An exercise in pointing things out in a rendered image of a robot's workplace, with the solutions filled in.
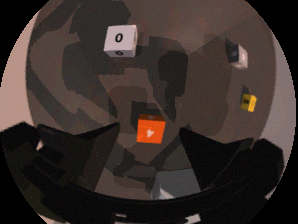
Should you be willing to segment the yellow digit block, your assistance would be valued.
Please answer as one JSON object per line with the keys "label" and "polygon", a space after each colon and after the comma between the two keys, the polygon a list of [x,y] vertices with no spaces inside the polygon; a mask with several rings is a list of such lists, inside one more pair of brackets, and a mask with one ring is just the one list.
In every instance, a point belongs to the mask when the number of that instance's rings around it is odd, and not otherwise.
{"label": "yellow digit block", "polygon": [[255,99],[253,95],[250,95],[250,93],[245,95],[245,93],[243,93],[242,100],[241,108],[247,109],[247,111],[254,111],[255,100],[257,99]]}

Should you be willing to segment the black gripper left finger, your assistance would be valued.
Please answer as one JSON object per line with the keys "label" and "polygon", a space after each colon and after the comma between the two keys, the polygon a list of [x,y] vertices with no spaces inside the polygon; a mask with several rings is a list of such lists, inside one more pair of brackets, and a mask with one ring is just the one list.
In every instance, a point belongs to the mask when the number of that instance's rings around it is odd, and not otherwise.
{"label": "black gripper left finger", "polygon": [[121,131],[120,121],[94,129],[94,131],[72,133],[53,129],[48,125],[37,124],[41,141],[47,147],[57,149],[68,157],[69,163],[80,179],[85,183],[85,189],[96,190],[98,179],[104,172],[110,151],[117,141]]}

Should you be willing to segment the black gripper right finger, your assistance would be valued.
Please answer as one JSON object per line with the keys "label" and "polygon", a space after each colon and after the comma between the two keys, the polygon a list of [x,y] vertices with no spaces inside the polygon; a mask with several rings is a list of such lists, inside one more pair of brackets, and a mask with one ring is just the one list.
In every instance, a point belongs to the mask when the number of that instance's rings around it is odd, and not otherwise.
{"label": "black gripper right finger", "polygon": [[253,137],[222,144],[182,127],[178,135],[181,136],[181,143],[184,144],[182,147],[185,148],[186,156],[192,164],[201,192],[216,186],[214,181],[225,172],[238,152],[253,147]]}

